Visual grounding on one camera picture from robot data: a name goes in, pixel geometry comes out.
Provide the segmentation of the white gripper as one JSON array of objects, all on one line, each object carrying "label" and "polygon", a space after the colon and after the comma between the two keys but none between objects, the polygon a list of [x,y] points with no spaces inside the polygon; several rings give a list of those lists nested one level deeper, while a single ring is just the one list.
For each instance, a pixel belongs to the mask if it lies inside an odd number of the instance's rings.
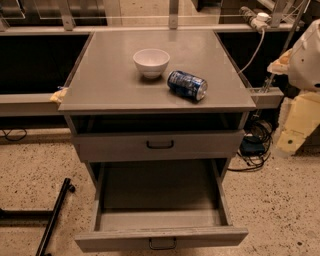
[{"label": "white gripper", "polygon": [[[292,50],[284,52],[271,62],[267,71],[287,75]],[[275,153],[279,156],[294,155],[306,139],[320,125],[320,94],[300,93],[294,99],[284,98],[275,132]]]}]

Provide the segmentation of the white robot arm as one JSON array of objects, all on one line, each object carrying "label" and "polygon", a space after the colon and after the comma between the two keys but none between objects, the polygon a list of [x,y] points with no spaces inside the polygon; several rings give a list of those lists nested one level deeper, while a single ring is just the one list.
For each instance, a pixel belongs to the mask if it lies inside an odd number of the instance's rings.
[{"label": "white robot arm", "polygon": [[270,63],[267,71],[287,75],[300,90],[281,104],[274,152],[294,155],[320,125],[320,20],[313,21],[294,46]]}]

